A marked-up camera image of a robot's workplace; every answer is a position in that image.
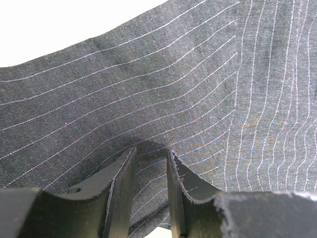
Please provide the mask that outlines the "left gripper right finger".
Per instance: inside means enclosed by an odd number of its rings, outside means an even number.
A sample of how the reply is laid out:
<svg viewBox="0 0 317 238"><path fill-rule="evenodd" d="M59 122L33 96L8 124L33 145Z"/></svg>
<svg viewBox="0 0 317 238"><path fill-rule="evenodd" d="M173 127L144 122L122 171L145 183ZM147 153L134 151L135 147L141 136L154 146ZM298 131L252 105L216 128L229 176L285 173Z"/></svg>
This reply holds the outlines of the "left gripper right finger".
<svg viewBox="0 0 317 238"><path fill-rule="evenodd" d="M315 192L224 192L167 152L174 238L314 238Z"/></svg>

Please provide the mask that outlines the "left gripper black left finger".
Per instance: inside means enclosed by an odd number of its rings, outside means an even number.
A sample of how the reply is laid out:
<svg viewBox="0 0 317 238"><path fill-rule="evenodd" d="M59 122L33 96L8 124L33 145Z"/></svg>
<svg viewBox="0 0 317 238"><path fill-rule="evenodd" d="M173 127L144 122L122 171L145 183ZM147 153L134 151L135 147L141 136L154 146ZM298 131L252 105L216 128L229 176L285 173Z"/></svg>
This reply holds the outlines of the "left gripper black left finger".
<svg viewBox="0 0 317 238"><path fill-rule="evenodd" d="M114 163L63 194L38 187L0 191L3 238L125 238L137 162L130 147Z"/></svg>

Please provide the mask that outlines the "black pinstriped button shirt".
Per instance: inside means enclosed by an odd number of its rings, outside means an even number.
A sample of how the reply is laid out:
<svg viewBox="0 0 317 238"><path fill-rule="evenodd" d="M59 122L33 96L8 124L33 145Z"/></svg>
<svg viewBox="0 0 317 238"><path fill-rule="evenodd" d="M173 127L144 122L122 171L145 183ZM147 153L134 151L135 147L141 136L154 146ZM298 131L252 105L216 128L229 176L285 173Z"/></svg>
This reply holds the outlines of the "black pinstriped button shirt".
<svg viewBox="0 0 317 238"><path fill-rule="evenodd" d="M131 238L170 226L168 149L223 191L316 191L316 1L170 0L0 70L2 188L63 193L131 146Z"/></svg>

